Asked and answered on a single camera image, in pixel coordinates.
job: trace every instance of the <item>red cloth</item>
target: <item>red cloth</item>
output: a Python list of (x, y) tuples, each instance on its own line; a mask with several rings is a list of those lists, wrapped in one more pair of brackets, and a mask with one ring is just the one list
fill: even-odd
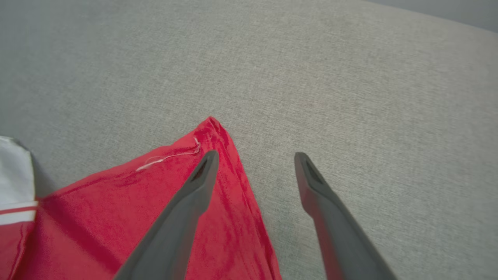
[[(145, 163), (178, 155), (137, 171)], [(280, 280), (275, 251), (232, 139), (214, 118), (171, 146), (102, 171), (40, 201), (15, 279), (112, 279), (204, 154), (220, 165), (199, 219), (187, 280)]]

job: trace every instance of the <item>white stripe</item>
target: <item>white stripe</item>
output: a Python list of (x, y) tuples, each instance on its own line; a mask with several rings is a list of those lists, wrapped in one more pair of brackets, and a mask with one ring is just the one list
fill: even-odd
[(34, 221), (35, 210), (14, 212), (0, 215), (0, 226), (14, 224), (18, 222), (31, 222)]
[(29, 206), (38, 206), (38, 201), (26, 201), (26, 202), (2, 204), (0, 205), (0, 211), (7, 209), (29, 207)]

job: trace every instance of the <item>folded fabric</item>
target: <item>folded fabric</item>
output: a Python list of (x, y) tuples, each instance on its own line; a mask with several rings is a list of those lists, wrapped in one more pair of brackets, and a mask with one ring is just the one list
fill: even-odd
[(11, 279), (19, 266), (37, 204), (31, 155), (0, 136), (0, 280)]
[(40, 200), (13, 278), (112, 279), (212, 149), (220, 155), (218, 176), (209, 208), (199, 219), (186, 279), (280, 280), (275, 251), (237, 150), (214, 118), (171, 146)]

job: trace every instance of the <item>red shirt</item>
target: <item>red shirt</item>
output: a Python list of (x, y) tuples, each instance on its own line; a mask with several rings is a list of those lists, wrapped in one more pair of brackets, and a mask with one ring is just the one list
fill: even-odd
[(209, 208), (199, 219), (186, 279), (280, 280), (275, 251), (237, 150), (212, 117), (171, 146), (41, 199), (13, 278), (112, 279), (212, 149), (220, 155), (218, 176)]

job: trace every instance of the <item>gray couch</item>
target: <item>gray couch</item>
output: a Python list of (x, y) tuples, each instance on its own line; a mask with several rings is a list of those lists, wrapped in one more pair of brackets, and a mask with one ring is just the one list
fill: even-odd
[(39, 196), (209, 115), (284, 279), (325, 278), (296, 151), (400, 279), (496, 279), (498, 34), (359, 0), (0, 2), (0, 135)]

